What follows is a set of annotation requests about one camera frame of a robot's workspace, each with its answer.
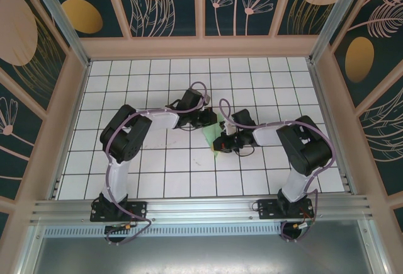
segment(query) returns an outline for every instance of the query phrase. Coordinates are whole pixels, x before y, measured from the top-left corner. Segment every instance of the black mounting bracket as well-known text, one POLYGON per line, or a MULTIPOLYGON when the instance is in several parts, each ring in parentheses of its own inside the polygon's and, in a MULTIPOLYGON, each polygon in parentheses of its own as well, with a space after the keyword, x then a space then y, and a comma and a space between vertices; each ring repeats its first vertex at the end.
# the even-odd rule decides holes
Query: black mounting bracket
POLYGON ((309 198, 304 198, 298 202, 298 208, 290 210, 287 214, 278 206, 277 199, 258 200, 259 219, 303 219, 304 213, 299 207, 310 217, 314 217, 314 209, 312 201, 309 198))

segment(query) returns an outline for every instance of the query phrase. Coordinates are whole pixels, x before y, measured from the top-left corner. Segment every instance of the white tile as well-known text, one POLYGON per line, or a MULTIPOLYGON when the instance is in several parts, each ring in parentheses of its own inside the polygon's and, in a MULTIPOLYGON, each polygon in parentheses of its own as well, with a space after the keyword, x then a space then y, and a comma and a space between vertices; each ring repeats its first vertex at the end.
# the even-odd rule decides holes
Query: white tile
POLYGON ((103 109, 119 109, 125 104, 126 92, 106 93, 103 109))
POLYGON ((295 88, 300 105, 319 104, 313 88, 295 88))
POLYGON ((166 172, 181 172, 190 170, 190 149, 167 149, 166 172))
POLYGON ((190 72, 189 59, 172 59, 171 74, 188 74, 190 72))
POLYGON ((129 174, 127 176, 126 186, 128 198, 137 198, 137 190, 139 189, 139 174, 129 174))
POLYGON ((103 151, 94 151, 90 173, 106 173, 108 158, 103 151))
POLYGON ((202 128, 190 132, 190 143, 192 148, 209 148, 202 128))
POLYGON ((295 87, 314 87, 308 71, 291 72, 295 87))
MULTIPOLYGON (((190 84, 193 84, 194 82, 202 82, 207 87, 207 89, 211 88, 210 74, 191 74, 190 84)), ((201 93, 203 92, 203 86, 200 84, 195 85, 195 89, 199 90, 201 93)))
POLYGON ((74 132, 72 151, 92 151, 96 140, 96 130, 76 130, 74 132))
POLYGON ((81 110, 102 109, 105 93, 86 93, 82 100, 81 110))
POLYGON ((213 171, 214 153, 210 148, 192 149, 190 151, 191 171, 213 171))
POLYGON ((242 185, 244 195, 269 194, 266 170, 242 171, 242 185))
POLYGON ((308 65, 305 58, 287 58, 287 60, 291 71, 308 71, 308 65))
POLYGON ((116 112, 118 112, 118 110, 103 110, 99 127, 101 129, 104 129, 111 122, 111 119, 116 114, 116 112))
POLYGON ((286 58, 268 58, 270 71, 290 71, 286 58))
POLYGON ((126 91, 128 76, 110 76, 106 91, 126 91))
POLYGON ((76 129, 98 129, 101 110, 80 111, 76 129))
POLYGON ((287 154, 282 146, 263 147, 267 169, 286 169, 290 167, 287 154))
POLYGON ((168 103, 168 91, 149 91, 147 108, 161 108, 168 103))
POLYGON ((105 174, 93 174, 88 178, 88 186, 86 190, 86 200, 94 200, 99 197, 105 185, 105 174))
POLYGON ((165 149, 166 131, 159 129, 148 132, 143 142, 143 149, 165 149))
POLYGON ((129 104, 131 107, 135 109, 144 109, 146 101, 147 101, 146 91, 129 91, 126 95, 125 104, 129 104))
POLYGON ((239 152, 240 155, 244 156, 241 157, 241 169, 264 169, 264 158, 263 158, 263 150, 262 147, 255 147, 254 153, 250 156, 249 153, 252 152, 252 147, 245 147, 241 149, 239 152))
POLYGON ((278 111, 281 121, 290 121, 301 117, 299 106, 279 106, 278 111))
POLYGON ((169 76, 169 90, 187 90, 190 86, 189 74, 171 74, 169 76))
POLYGON ((128 91, 147 91, 149 88, 149 75, 130 76, 128 79, 128 91))
POLYGON ((141 161, 142 151, 131 160, 130 165, 128 167, 129 173, 139 173, 140 172, 140 161, 141 161))
POLYGON ((106 91, 109 77, 89 77, 86 93, 103 93, 106 91))
POLYGON ((108 76, 111 69, 111 61, 95 61, 91 66, 90 76, 108 76))
POLYGON ((99 129, 98 133, 96 134, 96 140, 95 140, 95 148, 94 150, 102 150, 102 143, 99 140, 99 138, 101 137, 101 133, 102 133, 103 129, 99 129))
POLYGON ((271 77, 273 78, 273 86, 275 88, 294 87, 289 72, 272 72, 271 77))
POLYGON ((218 107, 221 99, 226 99, 233 106, 232 90, 231 89, 213 89, 212 90, 212 105, 218 107))
POLYGON ((130 64, 132 61, 124 60, 124 61, 112 61, 112 67, 110 75, 117 74, 129 74, 130 73, 130 64))
POLYGON ((150 74, 150 60, 133 60, 130 74, 150 74))
POLYGON ((236 106, 254 106, 253 89, 234 89, 234 104, 236 106))
POLYGON ((267 179, 269 181, 270 194, 276 195, 278 190, 283 188, 290 175, 289 169, 271 169, 267 170, 267 179))
POLYGON ((254 89, 254 98, 258 106, 277 105, 275 91, 273 88, 254 89))
POLYGON ((321 186, 319 185, 317 177, 312 181, 312 184, 310 184, 308 188, 308 193, 314 191, 315 189, 317 189, 319 193, 321 192, 321 186))
POLYGON ((190 59, 190 73, 210 73, 210 62, 208 59, 190 59))
POLYGON ((270 71, 267 58, 249 58, 249 66, 251 67, 251 72, 270 71))
POLYGON ((190 196, 190 173, 165 174, 164 197, 189 197, 190 196))
POLYGON ((149 90, 168 90, 169 74, 150 75, 149 90))
POLYGON ((220 170, 240 170, 239 156, 234 153, 220 152, 215 158, 215 167, 217 171, 220 170))
POLYGON ((252 88, 252 79, 250 73, 231 74, 232 88, 252 88))
POLYGON ((229 65, 231 72, 250 72, 247 58, 230 58, 229 65))
POLYGON ((242 181, 240 171, 217 172, 217 195, 242 195, 242 181))
POLYGON ((164 172, 165 150, 143 150, 141 155, 141 172, 164 172))
POLYGON ((258 114, 256 113, 256 107, 255 106, 235 107, 234 113, 237 113, 243 109, 246 109, 249 112, 249 116, 251 117, 251 119, 254 120, 256 124, 258 124, 258 114))
POLYGON ((65 175, 59 200, 84 200, 88 175, 65 175))
POLYGON ((338 168, 329 168, 317 176, 322 192, 344 192, 338 168))
POLYGON ((189 148, 190 133, 181 129, 168 129, 166 147, 189 148))
POLYGON ((169 60, 151 60, 150 74, 169 74, 169 60))
POLYGON ((270 72, 252 72, 253 88, 273 88, 270 72))
POLYGON ((257 109, 259 124, 280 121, 277 106, 258 106, 257 109))
POLYGON ((231 89, 231 76, 226 74, 212 74, 212 89, 231 89))
POLYGON ((301 105, 302 115, 309 116, 315 124, 324 123, 319 105, 301 105))
POLYGON ((211 72, 229 72, 228 58, 210 59, 211 72))
POLYGON ((164 173, 141 173, 139 198, 164 197, 164 173))
POLYGON ((293 88, 275 88, 275 93, 278 105, 298 105, 293 88))
POLYGON ((88 174, 92 158, 92 151, 70 152, 64 174, 88 174))
POLYGON ((215 172, 192 172, 190 178, 191 196, 215 197, 215 172))

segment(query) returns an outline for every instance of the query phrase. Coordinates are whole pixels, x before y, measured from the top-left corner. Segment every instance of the metal floor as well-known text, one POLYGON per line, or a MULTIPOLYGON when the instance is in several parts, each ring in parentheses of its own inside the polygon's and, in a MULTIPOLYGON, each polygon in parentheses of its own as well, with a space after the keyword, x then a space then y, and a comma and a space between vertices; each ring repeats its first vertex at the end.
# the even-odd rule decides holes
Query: metal floor
POLYGON ((279 235, 139 237, 120 247, 100 238, 45 238, 35 274, 367 274, 355 221, 317 222, 300 243, 279 235))

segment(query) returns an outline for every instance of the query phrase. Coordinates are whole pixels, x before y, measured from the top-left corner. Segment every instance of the white grid mat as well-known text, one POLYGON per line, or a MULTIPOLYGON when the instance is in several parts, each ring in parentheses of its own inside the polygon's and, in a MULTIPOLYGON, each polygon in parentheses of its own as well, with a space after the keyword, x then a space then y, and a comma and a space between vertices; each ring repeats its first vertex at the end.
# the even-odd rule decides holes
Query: white grid mat
MULTIPOLYGON (((234 111, 247 108, 256 123, 303 114, 327 134, 304 58, 93 62, 57 199, 99 195, 107 165, 99 136, 123 104, 160 108, 180 99, 195 81, 206 84, 216 113, 226 98, 234 111)), ((282 146, 257 147, 248 157, 220 153, 214 158, 202 129, 158 130, 147 134, 132 161, 127 188, 129 198, 276 194, 289 170, 282 146)), ((336 165, 319 175, 314 188, 344 191, 336 165)))

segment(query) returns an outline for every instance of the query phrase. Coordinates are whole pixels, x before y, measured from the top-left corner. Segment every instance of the green object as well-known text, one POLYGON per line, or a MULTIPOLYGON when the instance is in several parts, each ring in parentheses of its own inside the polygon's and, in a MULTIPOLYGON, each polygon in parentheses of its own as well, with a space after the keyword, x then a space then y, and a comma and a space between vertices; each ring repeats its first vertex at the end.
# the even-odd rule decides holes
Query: green object
MULTIPOLYGON (((208 146, 211 147, 213 146, 213 142, 217 137, 220 137, 222 129, 220 127, 220 122, 224 121, 224 117, 222 116, 221 113, 217 115, 217 123, 204 127, 203 128, 203 134, 206 137, 206 141, 208 143, 208 146)), ((218 151, 214 151, 214 157, 217 157, 219 154, 218 151)))

